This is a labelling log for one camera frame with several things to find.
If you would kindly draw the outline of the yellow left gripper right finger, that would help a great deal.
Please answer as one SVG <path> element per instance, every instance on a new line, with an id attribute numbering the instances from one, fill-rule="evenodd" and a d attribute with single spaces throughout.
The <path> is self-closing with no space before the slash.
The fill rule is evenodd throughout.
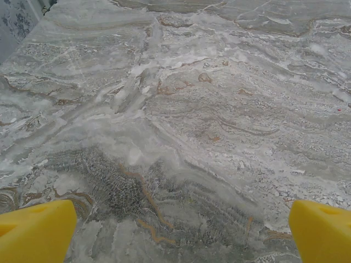
<path id="1" fill-rule="evenodd" d="M 294 201 L 288 223 L 303 263 L 350 263 L 350 211 Z"/>

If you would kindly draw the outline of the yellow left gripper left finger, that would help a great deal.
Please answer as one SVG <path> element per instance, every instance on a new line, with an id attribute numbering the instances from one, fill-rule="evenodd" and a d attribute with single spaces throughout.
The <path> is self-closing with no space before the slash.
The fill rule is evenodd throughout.
<path id="1" fill-rule="evenodd" d="M 76 223 L 70 200 L 1 214 L 1 262 L 63 262 Z"/>

